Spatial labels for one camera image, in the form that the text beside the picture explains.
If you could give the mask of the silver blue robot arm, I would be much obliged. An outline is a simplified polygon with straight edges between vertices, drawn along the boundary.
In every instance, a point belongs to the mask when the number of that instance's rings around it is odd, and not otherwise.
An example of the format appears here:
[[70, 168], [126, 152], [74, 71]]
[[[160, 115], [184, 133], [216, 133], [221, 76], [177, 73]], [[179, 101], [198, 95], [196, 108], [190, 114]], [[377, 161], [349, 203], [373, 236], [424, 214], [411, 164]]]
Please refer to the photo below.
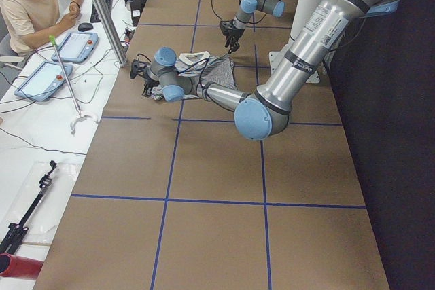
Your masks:
[[232, 20], [221, 20], [220, 29], [226, 38], [225, 48], [231, 54], [239, 49], [239, 39], [250, 23], [255, 11], [281, 17], [285, 9], [282, 0], [240, 0], [239, 8]]
[[169, 102], [187, 95], [214, 102], [234, 113], [237, 130], [245, 138], [265, 139], [288, 126], [293, 98], [324, 57], [335, 51], [348, 25], [357, 18], [390, 14], [399, 1], [298, 0], [288, 44], [267, 82], [251, 94], [206, 81], [202, 75], [181, 75], [175, 68], [176, 54], [168, 47], [160, 48], [145, 68], [143, 93], [150, 96], [158, 86]]

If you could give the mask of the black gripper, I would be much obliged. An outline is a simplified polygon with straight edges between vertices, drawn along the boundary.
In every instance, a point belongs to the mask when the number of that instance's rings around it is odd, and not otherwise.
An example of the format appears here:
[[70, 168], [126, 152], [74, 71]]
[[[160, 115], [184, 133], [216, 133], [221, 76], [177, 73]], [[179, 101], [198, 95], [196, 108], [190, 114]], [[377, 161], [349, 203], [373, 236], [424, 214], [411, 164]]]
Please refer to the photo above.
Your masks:
[[151, 89], [155, 86], [159, 85], [159, 80], [158, 80], [158, 76], [155, 75], [151, 70], [147, 69], [144, 72], [144, 89], [143, 89], [143, 93], [142, 96], [151, 96]]
[[236, 52], [240, 47], [239, 39], [243, 35], [244, 30], [238, 29], [234, 24], [234, 20], [221, 20], [219, 27], [226, 38], [224, 47], [228, 48], [228, 53], [232, 54]]

